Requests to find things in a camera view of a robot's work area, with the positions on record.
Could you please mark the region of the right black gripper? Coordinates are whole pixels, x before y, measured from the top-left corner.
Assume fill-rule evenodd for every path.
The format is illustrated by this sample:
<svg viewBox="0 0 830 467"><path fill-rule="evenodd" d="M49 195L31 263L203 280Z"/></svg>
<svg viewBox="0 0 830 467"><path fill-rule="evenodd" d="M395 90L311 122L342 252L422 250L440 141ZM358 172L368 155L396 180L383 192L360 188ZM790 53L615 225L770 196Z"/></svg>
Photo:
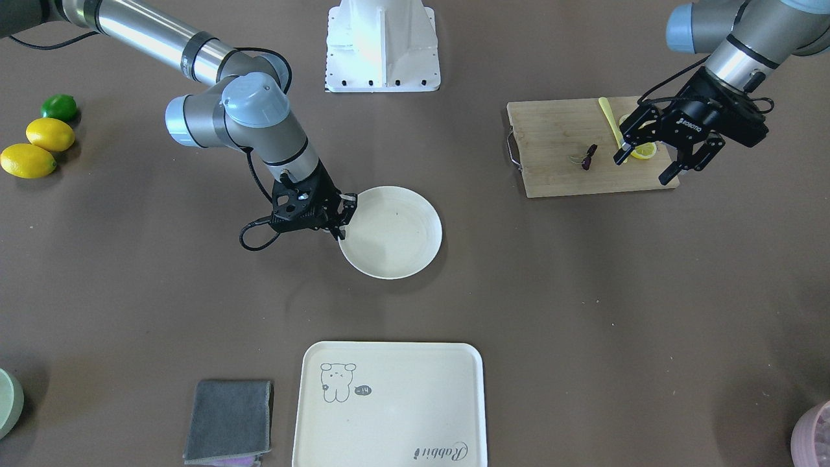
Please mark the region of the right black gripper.
<svg viewBox="0 0 830 467"><path fill-rule="evenodd" d="M341 194L321 162L298 182L282 171L272 196L269 226L276 233L328 230L336 241L345 240L345 227L358 206L358 195Z"/></svg>

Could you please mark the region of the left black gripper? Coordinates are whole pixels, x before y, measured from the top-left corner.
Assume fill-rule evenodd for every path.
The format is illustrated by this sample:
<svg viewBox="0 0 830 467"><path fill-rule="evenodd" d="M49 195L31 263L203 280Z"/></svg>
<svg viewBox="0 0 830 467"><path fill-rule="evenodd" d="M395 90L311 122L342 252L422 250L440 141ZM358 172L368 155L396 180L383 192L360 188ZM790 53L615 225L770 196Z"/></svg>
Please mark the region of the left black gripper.
<svg viewBox="0 0 830 467"><path fill-rule="evenodd" d="M656 104L638 104L629 114L619 127L624 143L613 161L622 165L635 146L657 139L672 145L677 160L659 175L662 186L683 171L703 171L723 148L722 137L753 147L768 135L766 118L750 95L721 82L705 67L694 72L664 110ZM691 153L700 142L702 146Z"/></svg>

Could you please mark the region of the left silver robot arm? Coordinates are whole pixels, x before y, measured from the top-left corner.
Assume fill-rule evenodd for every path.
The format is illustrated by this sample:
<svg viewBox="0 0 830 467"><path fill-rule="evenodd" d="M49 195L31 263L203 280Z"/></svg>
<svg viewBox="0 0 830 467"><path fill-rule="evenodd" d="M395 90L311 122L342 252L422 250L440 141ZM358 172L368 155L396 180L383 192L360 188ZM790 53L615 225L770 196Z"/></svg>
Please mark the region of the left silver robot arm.
<svg viewBox="0 0 830 467"><path fill-rule="evenodd" d="M727 139L753 147L767 135L765 111L751 94L790 56L828 50L827 1L700 1L677 6L666 28L673 51L702 53L673 97L644 93L621 124L622 165L641 145L662 142L676 159L664 186L683 171L702 171Z"/></svg>

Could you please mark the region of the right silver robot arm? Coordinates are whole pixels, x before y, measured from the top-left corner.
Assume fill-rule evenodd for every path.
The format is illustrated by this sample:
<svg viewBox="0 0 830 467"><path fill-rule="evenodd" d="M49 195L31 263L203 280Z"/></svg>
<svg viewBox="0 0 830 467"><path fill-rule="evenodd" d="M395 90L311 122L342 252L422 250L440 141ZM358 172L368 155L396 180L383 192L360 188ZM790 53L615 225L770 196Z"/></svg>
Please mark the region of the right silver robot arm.
<svg viewBox="0 0 830 467"><path fill-rule="evenodd" d="M169 135L183 146L229 148L258 157L273 178L270 212L251 227L275 236L323 231L336 241L358 206L336 187L288 98L292 70L284 56L228 45L214 34L140 1L3 1L2 37L65 21L109 36L204 86L165 111Z"/></svg>

